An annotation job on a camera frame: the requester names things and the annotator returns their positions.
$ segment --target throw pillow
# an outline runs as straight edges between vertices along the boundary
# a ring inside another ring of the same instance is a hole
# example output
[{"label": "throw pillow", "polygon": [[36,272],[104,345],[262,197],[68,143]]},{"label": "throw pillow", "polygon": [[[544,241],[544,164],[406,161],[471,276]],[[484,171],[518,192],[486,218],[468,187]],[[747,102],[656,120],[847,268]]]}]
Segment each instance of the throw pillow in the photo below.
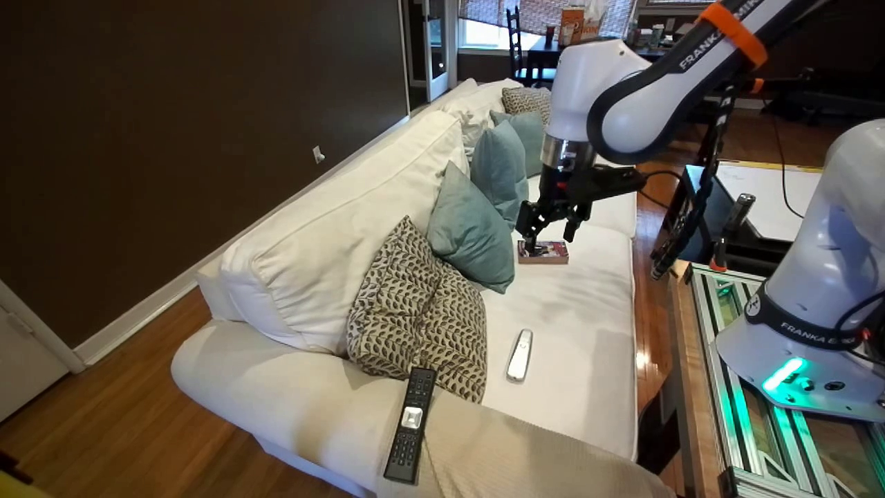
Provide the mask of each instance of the throw pillow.
[{"label": "throw pillow", "polygon": [[542,175],[542,149],[544,149],[544,121],[540,111],[525,114],[493,114],[495,125],[509,121],[525,149],[525,175]]},{"label": "throw pillow", "polygon": [[548,88],[504,88],[500,91],[505,114],[525,114],[537,111],[542,114],[542,121],[548,121],[549,114],[549,91]]},{"label": "throw pillow", "polygon": [[527,200],[525,149],[509,121],[482,132],[473,153],[473,176],[479,192],[495,205],[509,227],[518,225],[519,205]]},{"label": "throw pillow", "polygon": [[432,250],[468,279],[497,293],[515,279],[515,244],[495,205],[448,167],[429,221]]},{"label": "throw pillow", "polygon": [[432,254],[410,218],[371,259],[349,309],[342,348],[365,373],[404,380],[425,364],[442,391],[468,402],[484,395],[484,301],[455,268]]}]

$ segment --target remote control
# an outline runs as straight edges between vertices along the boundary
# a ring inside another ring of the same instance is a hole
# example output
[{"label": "remote control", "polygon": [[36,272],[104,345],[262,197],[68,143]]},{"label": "remote control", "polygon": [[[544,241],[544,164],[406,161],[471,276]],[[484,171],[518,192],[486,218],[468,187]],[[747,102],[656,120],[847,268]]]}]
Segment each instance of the remote control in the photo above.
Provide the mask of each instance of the remote control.
[{"label": "remote control", "polygon": [[505,364],[505,380],[522,381],[530,359],[530,328],[522,328]]},{"label": "remote control", "polygon": [[385,478],[414,485],[425,414],[435,399],[437,370],[412,369],[404,409],[392,435]]}]

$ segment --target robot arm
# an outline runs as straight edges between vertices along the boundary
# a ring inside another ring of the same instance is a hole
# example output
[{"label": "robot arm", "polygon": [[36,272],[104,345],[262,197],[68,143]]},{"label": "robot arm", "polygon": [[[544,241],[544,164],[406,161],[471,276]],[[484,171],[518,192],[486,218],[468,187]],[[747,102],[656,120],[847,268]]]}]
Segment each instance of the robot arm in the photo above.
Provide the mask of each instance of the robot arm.
[{"label": "robot arm", "polygon": [[783,28],[812,10],[818,0],[724,0],[660,61],[646,64],[621,42],[566,48],[556,67],[542,192],[522,205],[518,230],[533,250],[544,225],[566,218],[565,237],[594,200],[638,192],[635,169],[598,167],[594,156],[635,164],[663,149],[686,114],[722,82],[764,64]]}]

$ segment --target black remote control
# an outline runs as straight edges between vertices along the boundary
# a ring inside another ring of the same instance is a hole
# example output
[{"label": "black remote control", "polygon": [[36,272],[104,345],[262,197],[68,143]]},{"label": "black remote control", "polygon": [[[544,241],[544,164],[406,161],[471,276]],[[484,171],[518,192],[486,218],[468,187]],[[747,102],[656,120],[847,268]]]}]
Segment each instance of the black remote control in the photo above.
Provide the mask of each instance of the black remote control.
[{"label": "black remote control", "polygon": [[417,481],[417,460],[422,443],[425,414],[435,399],[437,370],[412,369],[404,409],[392,435],[385,478],[390,481]]}]

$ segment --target white pillow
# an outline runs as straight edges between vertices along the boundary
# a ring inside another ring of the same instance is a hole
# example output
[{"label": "white pillow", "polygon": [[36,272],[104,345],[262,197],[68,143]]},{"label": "white pillow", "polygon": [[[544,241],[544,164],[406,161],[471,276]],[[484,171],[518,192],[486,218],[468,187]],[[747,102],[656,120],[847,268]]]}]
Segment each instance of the white pillow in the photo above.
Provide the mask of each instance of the white pillow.
[{"label": "white pillow", "polygon": [[374,252],[404,216],[425,230],[448,164],[468,171],[458,121],[422,111],[242,232],[222,259],[238,315],[280,342],[341,352]]}]

